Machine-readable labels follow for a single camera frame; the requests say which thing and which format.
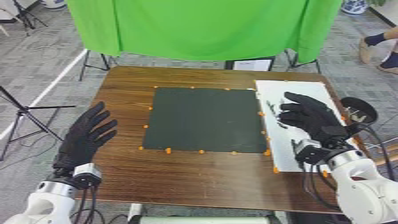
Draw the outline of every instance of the light stand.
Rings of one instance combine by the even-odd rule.
[[[12,97],[12,95],[9,94],[9,92],[7,92],[7,90],[3,89],[2,86],[0,86],[0,93],[3,94],[3,99],[9,101],[12,106],[18,108],[16,120],[14,120],[14,124],[12,124],[12,128],[11,128],[9,139],[7,139],[5,148],[3,148],[3,152],[2,152],[2,156],[0,156],[0,161],[3,161],[3,156],[5,156],[5,153],[7,153],[9,145],[11,145],[11,143],[14,141],[21,140],[23,138],[28,138],[30,136],[34,136],[35,134],[39,134],[43,132],[46,132],[53,136],[53,138],[62,141],[62,138],[55,134],[55,132],[50,130],[48,126],[51,124],[51,121],[53,121],[53,118],[57,116],[60,108],[71,108],[74,106],[27,107],[27,106],[23,106],[19,104],[16,98]],[[43,109],[57,109],[46,124],[43,124],[43,122],[39,121],[39,119],[35,118],[35,116],[30,113],[30,110],[43,110]],[[23,117],[27,117],[30,119],[30,121],[34,122],[34,124],[37,125],[41,130],[32,132],[27,135],[23,135],[21,137],[12,138],[14,137],[14,132],[16,132],[18,123],[19,123],[19,120],[21,120]]]
[[[14,2],[14,6],[16,6],[16,10],[18,10],[18,13],[19,13],[19,19],[21,19],[21,22],[23,22],[23,28],[25,28],[25,32],[27,32],[27,36],[28,36],[28,28],[34,30],[35,29],[35,26],[34,26],[34,23],[28,19],[28,15],[32,16],[34,18],[34,21],[37,21],[44,27],[48,27],[46,23],[39,20],[39,18],[34,16],[34,14],[28,12],[28,10],[23,8],[19,2],[16,0],[12,0]]]

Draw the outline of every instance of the black rectangular mat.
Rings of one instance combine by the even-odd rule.
[[[257,112],[252,90],[158,88],[144,148],[263,152]]]

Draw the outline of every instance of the gloved robot hand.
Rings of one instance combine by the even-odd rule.
[[[90,163],[98,148],[115,136],[117,131],[112,130],[117,125],[115,120],[96,127],[110,116],[108,111],[101,112],[103,109],[105,103],[99,102],[80,116],[69,128],[53,161],[55,169],[73,171],[76,166]]]
[[[281,105],[279,121],[298,127],[323,146],[345,140],[348,133],[327,105],[300,94],[286,92],[284,97],[297,103]]]

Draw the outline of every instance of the wooden table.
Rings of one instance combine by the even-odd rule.
[[[247,208],[300,212],[332,212],[304,193],[302,176],[273,173],[272,157],[263,154],[138,150],[149,120],[154,86],[254,88],[254,80],[320,81],[334,102],[337,97],[318,74],[115,67],[94,102],[105,101],[119,134],[96,155],[103,170],[98,199],[117,202]],[[334,193],[318,184],[325,199]]]

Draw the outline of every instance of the robotic arm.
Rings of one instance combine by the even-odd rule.
[[[346,144],[346,127],[336,119],[325,104],[307,96],[286,93],[297,102],[281,105],[279,121],[309,133],[295,147],[298,164],[327,164],[337,183],[336,197],[341,211],[357,224],[378,224],[398,220],[398,183],[377,172],[373,161]],[[53,174],[39,183],[28,197],[28,206],[5,224],[71,224],[74,194],[101,183],[101,173],[90,163],[98,148],[115,136],[112,120],[103,103],[80,116],[58,149]]]
[[[346,129],[325,104],[307,96],[286,93],[297,102],[282,104],[281,122],[309,133],[295,149],[298,164],[327,164],[337,183],[337,205],[357,224],[378,224],[398,220],[398,183],[378,174],[373,160],[345,142]]]
[[[101,183],[101,172],[90,163],[96,151],[115,136],[112,120],[99,125],[110,116],[103,102],[80,116],[66,135],[53,161],[53,173],[39,183],[28,196],[28,206],[5,224],[71,224],[74,195],[78,190],[96,188]]]

